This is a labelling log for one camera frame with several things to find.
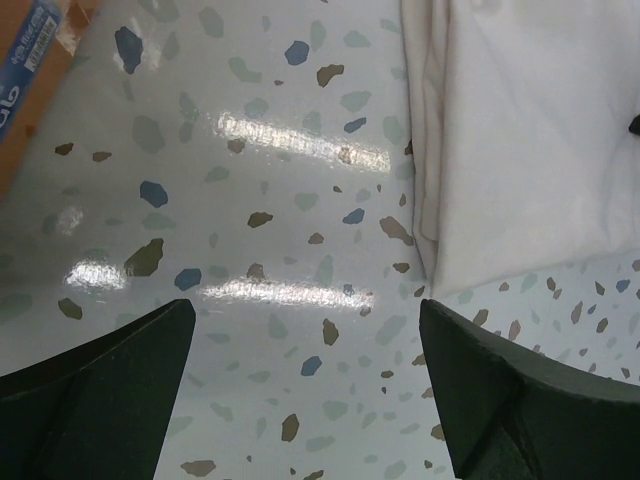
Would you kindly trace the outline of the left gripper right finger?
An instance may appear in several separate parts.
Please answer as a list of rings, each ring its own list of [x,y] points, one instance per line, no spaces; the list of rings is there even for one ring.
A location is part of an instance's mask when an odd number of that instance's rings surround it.
[[[434,300],[420,335],[458,479],[636,479],[639,389],[546,358]]]

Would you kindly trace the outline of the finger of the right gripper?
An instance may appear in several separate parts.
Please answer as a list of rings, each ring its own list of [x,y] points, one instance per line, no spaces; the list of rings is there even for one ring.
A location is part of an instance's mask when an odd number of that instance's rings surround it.
[[[628,131],[633,135],[640,135],[640,115],[633,118],[628,126]]]

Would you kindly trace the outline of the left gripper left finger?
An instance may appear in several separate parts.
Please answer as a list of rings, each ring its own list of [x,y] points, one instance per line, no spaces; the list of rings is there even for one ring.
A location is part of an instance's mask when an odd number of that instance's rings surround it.
[[[194,327],[176,299],[2,376],[2,478],[153,478]]]

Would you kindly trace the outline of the white t shirt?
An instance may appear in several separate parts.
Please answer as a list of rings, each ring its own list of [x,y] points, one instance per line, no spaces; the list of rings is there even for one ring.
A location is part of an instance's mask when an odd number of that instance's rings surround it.
[[[639,246],[639,5],[404,1],[413,232],[442,298]]]

